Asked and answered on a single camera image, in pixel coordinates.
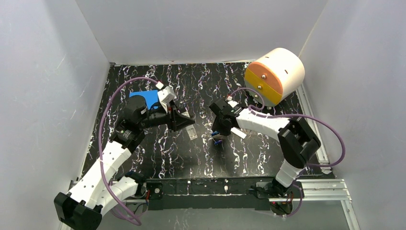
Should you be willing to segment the white remote control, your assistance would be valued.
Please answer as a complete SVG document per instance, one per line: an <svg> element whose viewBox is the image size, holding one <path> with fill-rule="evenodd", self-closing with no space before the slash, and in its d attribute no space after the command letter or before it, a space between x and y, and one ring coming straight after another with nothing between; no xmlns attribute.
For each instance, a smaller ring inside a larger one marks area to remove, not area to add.
<svg viewBox="0 0 406 230"><path fill-rule="evenodd" d="M191 117L188 110L185 110L181 114L184 115L184 116L187 116L189 118ZM185 129L186 129L186 131L188 133L188 136L189 136L190 140L194 140L194 139L198 138L194 125L189 125Z"/></svg>

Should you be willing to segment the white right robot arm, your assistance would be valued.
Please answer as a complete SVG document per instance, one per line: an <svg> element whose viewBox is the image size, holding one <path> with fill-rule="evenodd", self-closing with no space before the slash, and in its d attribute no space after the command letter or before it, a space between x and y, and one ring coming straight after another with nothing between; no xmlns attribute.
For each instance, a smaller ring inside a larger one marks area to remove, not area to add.
<svg viewBox="0 0 406 230"><path fill-rule="evenodd" d="M319 138L303 117L266 115L223 99L213 102L209 108L215 115L211 136L217 143L231 134L244 139L247 136L244 129L278 141L284 160L272 182L260 189L270 196L282 197L289 193L294 180L321 146Z"/></svg>

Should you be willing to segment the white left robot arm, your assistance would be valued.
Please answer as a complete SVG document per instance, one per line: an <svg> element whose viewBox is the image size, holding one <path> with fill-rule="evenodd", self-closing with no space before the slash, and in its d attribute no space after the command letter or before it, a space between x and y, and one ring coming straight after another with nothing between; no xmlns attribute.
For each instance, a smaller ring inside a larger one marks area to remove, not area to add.
<svg viewBox="0 0 406 230"><path fill-rule="evenodd" d="M195 120L185 112L173 101L158 101L149 108L143 96L130 97L98 161L66 194L56 195L58 219L73 230L95 230L102 217L126 198L143 197L148 191L143 174L129 171L113 185L110 180L145 138L146 128L166 125L178 131L193 125Z"/></svg>

